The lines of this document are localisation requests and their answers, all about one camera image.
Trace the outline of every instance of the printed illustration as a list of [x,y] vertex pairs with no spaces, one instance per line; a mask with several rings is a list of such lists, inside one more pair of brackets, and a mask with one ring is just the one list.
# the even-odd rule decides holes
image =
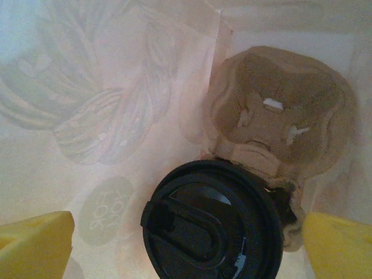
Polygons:
[[[174,38],[136,1],[55,0],[43,7],[36,46],[0,62],[0,114],[19,127],[52,132],[60,151],[78,164],[119,163],[169,109]],[[94,43],[133,9],[144,25],[140,73],[130,88],[107,88]]]

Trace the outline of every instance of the leaf illustration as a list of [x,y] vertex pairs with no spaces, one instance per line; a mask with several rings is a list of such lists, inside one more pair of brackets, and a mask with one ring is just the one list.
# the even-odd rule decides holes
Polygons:
[[90,41],[96,36],[96,32],[101,29],[109,20],[118,16],[123,16],[130,10],[136,1],[133,0],[80,0],[78,2],[78,17],[81,26]]
[[107,90],[80,107],[55,130],[62,153],[79,164],[114,164],[141,143],[151,123],[148,98],[135,91]]
[[24,128],[49,129],[59,121],[54,113],[45,112],[17,96],[1,79],[0,113]]
[[95,90],[101,87],[101,73],[92,42],[66,5],[50,2],[50,20],[40,19],[38,33],[48,55],[76,84]]
[[148,87],[156,123],[170,105],[171,81],[176,69],[176,44],[174,38],[167,33],[166,27],[154,22],[147,24],[145,43],[147,56],[142,82]]
[[28,109],[33,108],[34,112],[39,111],[42,118],[44,113],[53,115],[53,117],[49,117],[49,120],[53,119],[53,122],[44,123],[44,127],[41,127],[40,123],[36,127],[33,126],[31,124],[33,121],[28,124],[23,123],[23,127],[48,129],[59,124],[60,120],[77,106],[78,100],[67,96],[59,97],[53,85],[48,86],[40,80],[29,77],[19,69],[18,65],[11,64],[1,68],[0,79],[3,86],[6,87],[5,91],[0,92],[0,96],[4,100],[13,100],[11,108],[14,111],[13,117],[29,114],[29,111],[24,110],[26,107]]

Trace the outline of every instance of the yellow object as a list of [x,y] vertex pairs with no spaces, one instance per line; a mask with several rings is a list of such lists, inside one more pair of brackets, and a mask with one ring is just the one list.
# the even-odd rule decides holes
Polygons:
[[372,278],[372,226],[311,212],[302,235],[317,279]]
[[0,279],[61,279],[74,220],[54,212],[0,227]]

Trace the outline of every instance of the brown cardboard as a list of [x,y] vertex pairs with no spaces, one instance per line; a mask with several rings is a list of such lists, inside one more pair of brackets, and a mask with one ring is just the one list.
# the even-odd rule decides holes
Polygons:
[[340,74],[318,60],[257,46],[222,64],[204,104],[210,152],[263,177],[295,186],[297,222],[285,250],[302,243],[303,181],[329,169],[353,131],[356,100]]

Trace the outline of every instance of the black lid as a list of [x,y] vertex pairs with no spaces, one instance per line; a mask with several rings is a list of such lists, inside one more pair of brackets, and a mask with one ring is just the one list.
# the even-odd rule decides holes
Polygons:
[[265,181],[229,162],[200,160],[169,173],[142,215],[160,278],[275,278],[283,237]]

